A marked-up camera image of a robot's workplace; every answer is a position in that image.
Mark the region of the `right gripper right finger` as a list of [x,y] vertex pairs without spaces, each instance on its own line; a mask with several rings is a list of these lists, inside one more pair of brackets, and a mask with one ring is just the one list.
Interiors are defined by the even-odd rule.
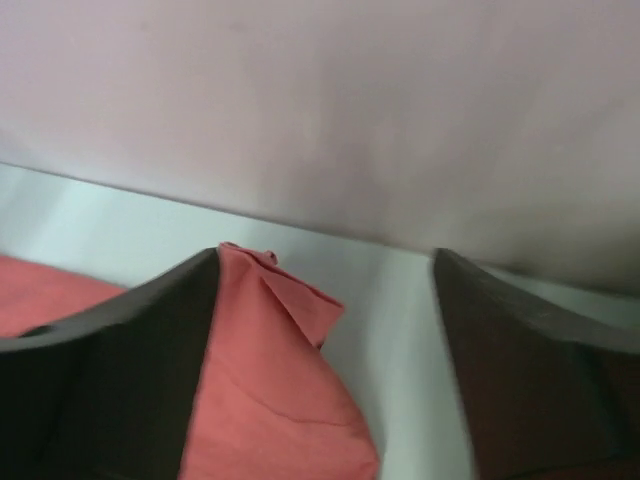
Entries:
[[563,308],[449,249],[433,277],[481,479],[635,479],[639,329]]

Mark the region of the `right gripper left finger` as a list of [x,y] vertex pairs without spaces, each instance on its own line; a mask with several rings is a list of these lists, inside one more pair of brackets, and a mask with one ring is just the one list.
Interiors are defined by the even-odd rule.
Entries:
[[213,322],[208,248],[1,342],[5,479],[175,479]]

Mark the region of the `pink t shirt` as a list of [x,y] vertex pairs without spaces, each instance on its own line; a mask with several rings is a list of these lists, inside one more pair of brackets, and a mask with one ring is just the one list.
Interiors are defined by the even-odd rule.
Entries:
[[[276,256],[217,250],[218,292],[175,479],[373,479],[368,425],[321,349],[342,305],[280,269]],[[128,290],[9,256],[1,342]]]

